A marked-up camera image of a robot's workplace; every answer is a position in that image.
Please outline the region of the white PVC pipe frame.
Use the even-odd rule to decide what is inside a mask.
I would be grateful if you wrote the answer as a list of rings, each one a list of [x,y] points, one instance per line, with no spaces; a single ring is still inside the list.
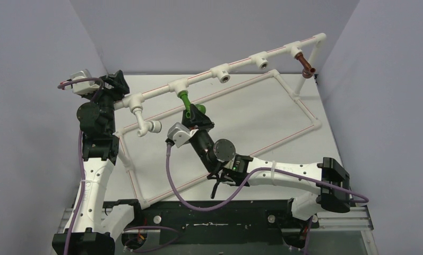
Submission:
[[[313,78],[281,74],[276,60],[302,52],[315,67],[326,40],[323,33],[276,49],[221,64],[199,74],[127,75],[131,93],[119,104],[117,134],[124,161],[111,176],[106,201],[140,199],[143,207],[172,200],[164,170],[164,140],[182,118],[186,90],[190,101],[206,106],[215,127],[210,136],[231,140],[238,153],[267,161],[308,164],[334,157],[336,147]],[[137,135],[132,110],[145,121],[160,121],[160,133]]]

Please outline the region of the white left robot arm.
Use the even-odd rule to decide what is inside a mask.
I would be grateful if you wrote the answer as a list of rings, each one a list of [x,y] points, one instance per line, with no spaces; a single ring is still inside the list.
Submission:
[[[137,228],[143,223],[137,200],[118,200],[103,216],[107,184],[119,153],[114,104],[129,94],[130,88],[121,70],[99,78],[83,70],[61,82],[58,89],[71,89],[88,102],[76,112],[80,186],[68,222],[62,233],[53,236],[52,247],[56,254],[114,254],[125,227]]]

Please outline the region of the green water faucet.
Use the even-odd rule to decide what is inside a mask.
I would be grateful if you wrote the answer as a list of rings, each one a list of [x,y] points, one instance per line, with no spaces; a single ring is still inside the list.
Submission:
[[[190,118],[191,116],[191,102],[188,98],[188,92],[186,90],[181,91],[178,95],[178,98],[183,102],[184,106],[185,106],[185,116],[186,118]],[[197,104],[195,105],[195,107],[203,114],[206,113],[206,107],[204,105],[201,104]]]

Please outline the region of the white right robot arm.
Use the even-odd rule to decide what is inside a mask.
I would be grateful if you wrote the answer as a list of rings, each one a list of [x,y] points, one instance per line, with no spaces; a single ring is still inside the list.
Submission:
[[[237,186],[276,185],[302,190],[304,193],[291,198],[285,211],[285,221],[297,227],[321,211],[348,213],[350,194],[349,173],[334,158],[324,157],[320,163],[287,164],[261,160],[236,153],[227,139],[213,141],[209,131],[214,123],[191,104],[183,111],[182,125],[193,131],[189,143],[208,171],[207,178]]]

